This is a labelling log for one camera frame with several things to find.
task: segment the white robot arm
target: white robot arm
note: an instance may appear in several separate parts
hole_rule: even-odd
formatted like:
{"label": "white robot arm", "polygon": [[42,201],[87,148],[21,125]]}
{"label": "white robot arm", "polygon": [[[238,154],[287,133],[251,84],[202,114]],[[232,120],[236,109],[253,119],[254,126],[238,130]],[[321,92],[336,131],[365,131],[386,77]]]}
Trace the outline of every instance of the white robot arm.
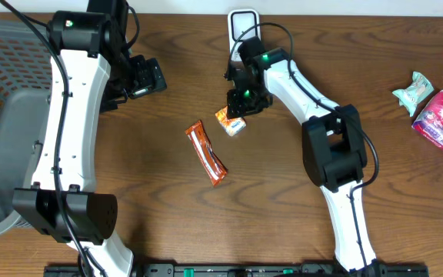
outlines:
{"label": "white robot arm", "polygon": [[[332,108],[338,106],[335,102],[324,97],[300,73],[294,61],[291,61],[291,70],[294,72],[300,84],[302,84],[308,92],[312,93],[316,99],[320,100],[322,104]],[[264,76],[267,90],[277,96],[288,107],[300,124],[307,122],[312,117],[321,118],[329,114],[329,111],[316,105],[315,102],[295,84],[293,79],[289,78],[288,62],[286,60],[272,64],[271,68],[265,70]],[[357,232],[349,198],[351,188],[360,184],[361,182],[357,181],[346,183],[340,186],[337,192],[330,191],[324,184],[320,186],[328,203],[329,214],[331,215],[335,232],[336,259],[341,266],[349,272],[352,269],[359,270],[365,266],[362,261],[360,247],[357,243]],[[368,240],[367,226],[365,224],[361,202],[361,189],[358,189],[354,193],[354,197],[361,243],[365,252],[367,265],[370,265],[376,257]]]}
{"label": "white robot arm", "polygon": [[[303,128],[304,164],[307,173],[320,187],[328,203],[335,232],[336,259],[348,272],[370,265],[376,257],[368,239],[361,189],[357,189],[353,194],[358,230],[355,228],[350,201],[351,188],[361,184],[361,168],[366,164],[363,138],[357,136],[354,128],[347,128],[341,118],[333,117],[329,110],[317,105],[315,100],[309,98],[295,80],[290,78],[289,57],[283,50],[267,52],[260,39],[253,37],[244,40],[239,54],[245,69],[230,68],[228,71],[228,79],[235,83],[235,89],[228,93],[228,117],[260,112],[271,104],[273,95],[288,107]],[[324,97],[300,73],[294,61],[290,63],[295,79],[308,93],[327,107],[339,108],[337,103]],[[344,107],[341,112],[347,111],[353,114],[352,117],[357,121],[356,110]],[[345,133],[345,141],[340,142],[341,145],[334,149],[328,144],[326,136],[333,135],[336,131]],[[358,233],[363,253],[358,243]]]}
{"label": "white robot arm", "polygon": [[98,115],[166,88],[156,59],[130,57],[139,23],[126,42],[128,10],[136,16],[125,0],[90,0],[87,12],[56,12],[46,26],[48,42],[33,30],[53,56],[52,94],[32,187],[16,189],[13,206],[41,234],[77,249],[86,277],[129,277],[134,257],[115,231],[117,199],[95,193]]}

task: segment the wood grain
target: wood grain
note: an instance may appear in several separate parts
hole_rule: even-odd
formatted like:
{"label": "wood grain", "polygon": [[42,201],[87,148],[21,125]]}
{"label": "wood grain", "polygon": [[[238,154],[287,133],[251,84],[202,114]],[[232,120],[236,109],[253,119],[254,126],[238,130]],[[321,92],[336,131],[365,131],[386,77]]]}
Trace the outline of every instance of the wood grain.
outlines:
{"label": "wood grain", "polygon": [[[275,100],[247,117],[248,126],[234,138],[215,119],[231,88],[222,77],[226,17],[139,19],[133,51],[158,59],[168,90],[101,115],[95,150],[98,192],[118,197],[117,230],[125,244],[137,255],[180,263],[332,259],[327,206],[305,174],[300,128],[286,107]],[[424,262],[432,277],[443,276],[443,152],[411,129],[412,118],[391,94],[411,83],[414,70],[443,89],[443,18],[261,20],[285,25],[294,34],[301,72],[324,95],[361,113],[381,160],[379,179],[364,197],[378,257]],[[133,23],[130,18],[128,37]],[[285,33],[262,31],[267,48],[288,47]],[[198,119],[229,170],[216,189],[184,134]],[[0,276],[42,276],[47,264],[75,260],[73,250],[32,229],[0,237]]]}

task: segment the black mounting rail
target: black mounting rail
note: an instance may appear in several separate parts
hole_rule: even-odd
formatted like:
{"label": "black mounting rail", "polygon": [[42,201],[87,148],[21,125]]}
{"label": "black mounting rail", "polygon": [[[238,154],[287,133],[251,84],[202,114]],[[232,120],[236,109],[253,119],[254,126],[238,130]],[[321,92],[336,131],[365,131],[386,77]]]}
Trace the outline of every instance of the black mounting rail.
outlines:
{"label": "black mounting rail", "polygon": [[[78,267],[48,266],[44,277],[76,277]],[[425,265],[385,265],[374,261],[363,271],[346,272],[339,265],[309,262],[303,265],[172,265],[136,266],[131,277],[428,277]]]}

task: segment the cable clip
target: cable clip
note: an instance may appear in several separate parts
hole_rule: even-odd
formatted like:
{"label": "cable clip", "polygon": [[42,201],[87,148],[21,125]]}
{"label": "cable clip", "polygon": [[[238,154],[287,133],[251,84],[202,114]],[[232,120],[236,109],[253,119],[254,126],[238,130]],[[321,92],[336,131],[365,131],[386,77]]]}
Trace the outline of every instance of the cable clip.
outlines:
{"label": "cable clip", "polygon": [[322,103],[322,100],[321,99],[317,99],[317,101],[315,102],[315,108],[319,108],[321,103]]}
{"label": "cable clip", "polygon": [[36,141],[34,141],[34,145],[32,146],[32,154],[35,154],[35,151],[37,150],[37,145],[44,147],[44,145],[37,139]]}
{"label": "cable clip", "polygon": [[56,169],[58,169],[59,174],[62,174],[62,168],[57,168],[55,166],[51,167],[51,174],[54,174]]}

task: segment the green connector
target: green connector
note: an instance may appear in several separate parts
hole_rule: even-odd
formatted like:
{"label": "green connector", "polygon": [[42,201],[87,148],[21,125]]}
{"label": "green connector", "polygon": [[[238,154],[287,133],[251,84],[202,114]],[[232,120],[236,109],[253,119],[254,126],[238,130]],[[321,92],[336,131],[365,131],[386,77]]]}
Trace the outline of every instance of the green connector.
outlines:
{"label": "green connector", "polygon": [[194,269],[184,269],[184,277],[194,277]]}

